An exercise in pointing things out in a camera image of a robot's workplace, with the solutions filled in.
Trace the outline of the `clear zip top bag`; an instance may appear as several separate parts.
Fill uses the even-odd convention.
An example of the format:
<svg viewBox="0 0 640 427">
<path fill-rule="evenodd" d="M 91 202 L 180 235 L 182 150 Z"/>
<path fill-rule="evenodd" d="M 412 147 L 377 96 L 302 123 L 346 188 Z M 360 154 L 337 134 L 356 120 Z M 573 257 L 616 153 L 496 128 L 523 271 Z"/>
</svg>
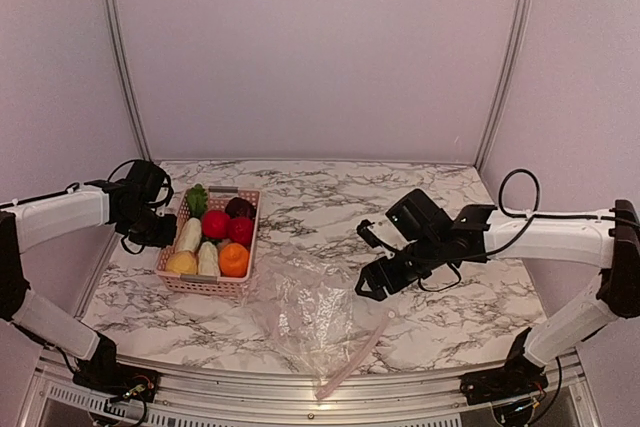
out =
<svg viewBox="0 0 640 427">
<path fill-rule="evenodd" d="M 295 249 L 258 260 L 244 303 L 270 347 L 329 398 L 373 353 L 397 311 L 355 293 L 346 266 Z"/>
</svg>

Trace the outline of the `red apple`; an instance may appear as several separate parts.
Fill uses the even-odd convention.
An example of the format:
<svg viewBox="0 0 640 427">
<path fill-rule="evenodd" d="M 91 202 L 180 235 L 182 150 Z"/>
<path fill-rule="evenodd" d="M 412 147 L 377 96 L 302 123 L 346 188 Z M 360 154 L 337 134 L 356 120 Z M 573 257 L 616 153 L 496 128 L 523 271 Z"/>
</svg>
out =
<svg viewBox="0 0 640 427">
<path fill-rule="evenodd" d="M 221 240 L 227 237 L 231 217 L 221 210 L 208 210 L 201 218 L 202 234 L 206 238 Z"/>
</svg>

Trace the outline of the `pink perforated plastic basket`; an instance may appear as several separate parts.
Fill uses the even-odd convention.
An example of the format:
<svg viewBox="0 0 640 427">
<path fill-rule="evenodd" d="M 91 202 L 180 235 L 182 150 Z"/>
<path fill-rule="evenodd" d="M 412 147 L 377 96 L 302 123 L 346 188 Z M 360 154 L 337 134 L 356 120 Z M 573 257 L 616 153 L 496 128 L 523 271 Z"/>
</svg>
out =
<svg viewBox="0 0 640 427">
<path fill-rule="evenodd" d="M 254 258 L 256 256 L 261 192 L 256 189 L 242 189 L 238 187 L 208 187 L 205 189 L 208 192 L 207 211 L 208 210 L 224 211 L 227 202 L 234 197 L 245 198 L 249 200 L 257 208 L 256 218 L 253 220 L 254 221 L 253 239 L 252 239 L 251 245 L 249 247 L 245 247 L 250 254 L 247 274 L 242 278 L 233 278 L 233 277 L 223 276 L 222 274 L 220 277 L 210 277 L 210 276 L 201 276 L 199 274 L 178 275 L 175 273 L 169 273 L 165 271 L 165 264 L 168 258 L 173 253 L 175 253 L 174 246 L 179 237 L 180 231 L 184 223 L 189 218 L 192 217 L 190 215 L 190 212 L 186 203 L 186 193 L 183 195 L 183 198 L 177 210 L 178 231 L 177 231 L 176 240 L 173 242 L 171 246 L 168 246 L 160 251 L 157 257 L 155 271 L 156 271 L 156 274 L 164 282 L 165 286 L 172 291 L 197 293 L 202 295 L 238 297 L 243 292 L 244 288 L 248 285 L 248 282 L 252 273 L 252 269 L 253 269 Z M 226 245 L 233 243 L 228 237 L 221 240 L 215 240 L 215 239 L 206 238 L 202 234 L 200 246 L 203 242 L 211 242 L 217 247 L 218 258 L 219 258 L 220 251 Z M 197 261 L 198 261 L 198 250 L 200 246 L 197 248 L 196 252 L 194 253 L 197 258 Z"/>
</svg>

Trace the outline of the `red strawberry fruit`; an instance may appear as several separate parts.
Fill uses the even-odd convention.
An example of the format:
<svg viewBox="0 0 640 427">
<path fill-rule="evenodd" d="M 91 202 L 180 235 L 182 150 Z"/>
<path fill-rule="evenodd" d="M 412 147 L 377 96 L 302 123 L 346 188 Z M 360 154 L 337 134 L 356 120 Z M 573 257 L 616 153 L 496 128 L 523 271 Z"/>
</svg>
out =
<svg viewBox="0 0 640 427">
<path fill-rule="evenodd" d="M 236 217 L 227 224 L 227 237 L 233 242 L 249 247 L 254 233 L 254 221 L 247 217 Z"/>
</svg>

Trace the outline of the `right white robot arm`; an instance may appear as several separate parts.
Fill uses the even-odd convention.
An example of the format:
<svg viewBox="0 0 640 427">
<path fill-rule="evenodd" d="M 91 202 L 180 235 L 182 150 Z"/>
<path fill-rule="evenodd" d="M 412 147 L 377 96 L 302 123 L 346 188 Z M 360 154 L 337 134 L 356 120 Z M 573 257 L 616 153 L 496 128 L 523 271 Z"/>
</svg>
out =
<svg viewBox="0 0 640 427">
<path fill-rule="evenodd" d="M 632 203 L 587 213 L 508 212 L 489 204 L 465 206 L 455 218 L 428 197 L 405 198 L 386 213 L 407 240 L 398 250 L 368 220 L 357 227 L 371 247 L 391 252 L 360 271 L 357 295 L 383 301 L 441 266 L 463 262 L 537 259 L 598 268 L 593 281 L 545 323 L 514 340 L 503 366 L 487 371 L 506 395 L 515 395 L 565 350 L 618 319 L 639 315 L 639 220 Z"/>
</svg>

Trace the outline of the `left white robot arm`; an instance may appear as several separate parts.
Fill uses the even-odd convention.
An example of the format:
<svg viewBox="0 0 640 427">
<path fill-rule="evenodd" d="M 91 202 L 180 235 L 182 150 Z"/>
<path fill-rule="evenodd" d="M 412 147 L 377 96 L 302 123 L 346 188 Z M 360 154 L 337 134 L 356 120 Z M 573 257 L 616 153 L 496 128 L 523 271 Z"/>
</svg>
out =
<svg viewBox="0 0 640 427">
<path fill-rule="evenodd" d="M 87 275 L 89 250 L 81 243 L 96 239 L 93 228 L 104 234 L 112 226 L 141 248 L 169 246 L 177 220 L 159 213 L 159 189 L 97 180 L 1 209 L 2 320 L 76 358 L 76 381 L 98 384 L 106 392 L 119 391 L 127 379 L 117 347 L 75 318 L 62 300 L 81 282 L 74 280 L 68 288 L 62 283 L 73 273 Z"/>
</svg>

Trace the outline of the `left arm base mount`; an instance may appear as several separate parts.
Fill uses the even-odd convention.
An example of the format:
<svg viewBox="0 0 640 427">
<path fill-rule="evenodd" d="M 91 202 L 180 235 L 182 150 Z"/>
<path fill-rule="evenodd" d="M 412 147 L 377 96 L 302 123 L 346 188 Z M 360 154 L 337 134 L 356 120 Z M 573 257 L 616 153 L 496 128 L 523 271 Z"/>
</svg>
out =
<svg viewBox="0 0 640 427">
<path fill-rule="evenodd" d="M 81 372 L 73 375 L 74 384 L 109 394 L 118 401 L 133 398 L 134 400 L 144 400 L 147 403 L 151 403 L 154 400 L 159 380 L 160 374 L 156 370 L 123 364 L 118 365 L 118 372 L 115 374 L 114 380 L 91 379 L 88 374 Z M 129 397 L 125 396 L 126 392 L 132 391 L 134 387 L 140 385 L 144 387 L 141 393 L 131 394 Z"/>
</svg>

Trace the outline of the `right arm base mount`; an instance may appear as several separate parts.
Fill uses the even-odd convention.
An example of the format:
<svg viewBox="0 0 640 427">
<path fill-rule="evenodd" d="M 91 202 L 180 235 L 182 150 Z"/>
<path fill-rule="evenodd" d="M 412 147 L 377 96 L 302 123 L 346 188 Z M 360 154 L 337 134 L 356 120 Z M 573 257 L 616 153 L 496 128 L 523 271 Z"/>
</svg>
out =
<svg viewBox="0 0 640 427">
<path fill-rule="evenodd" d="M 541 392 L 549 383 L 543 372 L 526 376 L 504 368 L 468 372 L 460 377 L 460 392 L 469 405 L 496 402 Z"/>
</svg>

